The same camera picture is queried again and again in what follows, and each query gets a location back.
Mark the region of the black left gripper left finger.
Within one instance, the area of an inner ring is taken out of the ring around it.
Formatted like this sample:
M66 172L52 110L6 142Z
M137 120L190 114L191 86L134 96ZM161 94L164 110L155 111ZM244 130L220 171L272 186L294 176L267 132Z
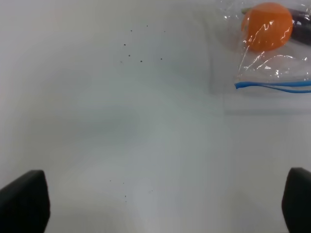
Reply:
M51 216L43 170L30 170L0 190L2 233L43 233Z

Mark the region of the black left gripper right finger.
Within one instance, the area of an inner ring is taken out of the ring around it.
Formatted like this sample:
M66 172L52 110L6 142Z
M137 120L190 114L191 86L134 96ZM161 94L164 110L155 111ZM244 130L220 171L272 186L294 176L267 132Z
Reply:
M301 167L290 169L281 208L290 233L311 231L311 173L309 171Z

